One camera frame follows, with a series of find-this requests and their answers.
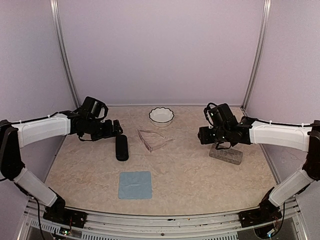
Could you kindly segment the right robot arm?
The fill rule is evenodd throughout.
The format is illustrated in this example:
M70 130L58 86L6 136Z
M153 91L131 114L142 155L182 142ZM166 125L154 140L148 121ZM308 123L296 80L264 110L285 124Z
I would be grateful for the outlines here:
M199 128L197 137L202 145L216 144L220 151L223 143L231 147L244 145L273 145L306 153L301 169L271 189L259 203L256 218L266 222L285 201L320 179L320 122L289 124L264 121L243 116L240 121L228 104L208 103L203 110L208 126Z

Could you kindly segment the black glasses case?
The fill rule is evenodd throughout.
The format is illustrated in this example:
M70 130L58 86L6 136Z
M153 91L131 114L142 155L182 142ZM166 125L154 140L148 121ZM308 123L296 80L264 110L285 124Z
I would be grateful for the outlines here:
M123 134L115 138L115 157L120 162L125 162L129 159L128 139Z

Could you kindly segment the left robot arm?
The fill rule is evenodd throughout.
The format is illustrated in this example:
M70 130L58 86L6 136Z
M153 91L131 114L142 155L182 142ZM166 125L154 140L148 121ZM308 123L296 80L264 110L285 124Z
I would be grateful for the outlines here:
M56 112L41 118L0 122L0 174L5 180L45 206L46 217L63 223L70 218L65 200L39 180L22 161L21 149L46 139L77 135L83 141L84 135L90 141L116 138L123 133L118 120L107 119L105 103L87 96L76 110Z

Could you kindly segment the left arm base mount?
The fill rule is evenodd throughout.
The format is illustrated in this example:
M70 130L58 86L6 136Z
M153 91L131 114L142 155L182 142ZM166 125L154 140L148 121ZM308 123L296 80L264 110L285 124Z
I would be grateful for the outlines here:
M60 195L57 194L56 196L57 199L53 205L45 207L43 218L71 228L76 227L83 229L88 214L84 211L66 208L66 201Z

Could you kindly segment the blue cleaning cloth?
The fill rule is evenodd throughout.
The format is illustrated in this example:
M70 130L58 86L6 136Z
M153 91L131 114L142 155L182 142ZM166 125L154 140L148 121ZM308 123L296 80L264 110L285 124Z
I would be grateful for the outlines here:
M118 198L120 200L148 200L152 197L152 175L149 171L119 174Z

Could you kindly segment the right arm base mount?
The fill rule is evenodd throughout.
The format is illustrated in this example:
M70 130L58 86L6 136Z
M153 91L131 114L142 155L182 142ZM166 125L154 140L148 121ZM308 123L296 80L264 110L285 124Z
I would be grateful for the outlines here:
M269 201L269 196L273 189L274 187L265 194L258 204L258 208L244 210L238 213L242 228L268 223L283 217L280 207L275 206Z

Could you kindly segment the grey glasses case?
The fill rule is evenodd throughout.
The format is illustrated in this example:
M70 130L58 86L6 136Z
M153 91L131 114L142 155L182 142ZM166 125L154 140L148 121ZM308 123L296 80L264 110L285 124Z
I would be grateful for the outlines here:
M242 151L224 146L220 147L217 144L212 145L209 156L234 165L240 165L243 160Z

